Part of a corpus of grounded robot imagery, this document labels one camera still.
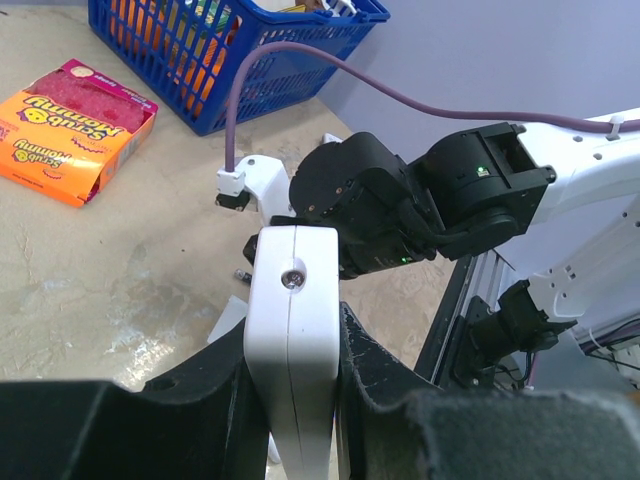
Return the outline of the black battery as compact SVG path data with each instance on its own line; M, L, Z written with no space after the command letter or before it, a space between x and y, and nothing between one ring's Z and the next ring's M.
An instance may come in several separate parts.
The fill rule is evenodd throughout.
M250 285L252 282L252 275L242 269L236 269L234 277L246 285Z

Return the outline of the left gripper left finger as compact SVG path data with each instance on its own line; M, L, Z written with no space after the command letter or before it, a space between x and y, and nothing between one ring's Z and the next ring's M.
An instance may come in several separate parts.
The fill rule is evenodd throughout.
M262 479L269 428L244 326L132 392L104 380L1 385L4 479Z

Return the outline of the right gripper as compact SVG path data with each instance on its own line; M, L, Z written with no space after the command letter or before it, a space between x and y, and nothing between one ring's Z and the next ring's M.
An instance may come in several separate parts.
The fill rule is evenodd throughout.
M263 225L335 229L342 280L431 261L440 247L428 223L408 210L385 209L375 214L348 209L306 209L298 213L268 215Z

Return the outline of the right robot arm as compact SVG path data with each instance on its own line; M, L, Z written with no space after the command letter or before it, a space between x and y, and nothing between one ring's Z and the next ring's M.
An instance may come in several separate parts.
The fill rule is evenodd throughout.
M331 227L340 276L443 256L468 261L569 211L639 193L639 114L577 120L526 114L451 134L403 164L357 133L313 150L272 226ZM489 385L504 357L555 346L592 302L639 274L639 207L554 266L516 281L491 311L474 297L455 324L437 381Z

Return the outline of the white long remote control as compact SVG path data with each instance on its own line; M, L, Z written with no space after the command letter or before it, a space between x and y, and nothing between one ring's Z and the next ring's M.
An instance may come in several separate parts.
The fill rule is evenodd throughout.
M261 230L244 354L290 479L329 476L340 357L339 301L334 229Z

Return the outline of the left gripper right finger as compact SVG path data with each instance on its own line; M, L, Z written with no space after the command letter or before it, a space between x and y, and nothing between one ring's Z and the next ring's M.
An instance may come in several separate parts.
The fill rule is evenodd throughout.
M342 479L636 479L639 409L592 391L443 391L340 305Z

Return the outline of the white battery cover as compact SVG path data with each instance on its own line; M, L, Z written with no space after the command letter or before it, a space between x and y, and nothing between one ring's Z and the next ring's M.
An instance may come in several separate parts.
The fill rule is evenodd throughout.
M246 317L247 312L248 304L232 295L210 332L207 343L212 344L233 330Z

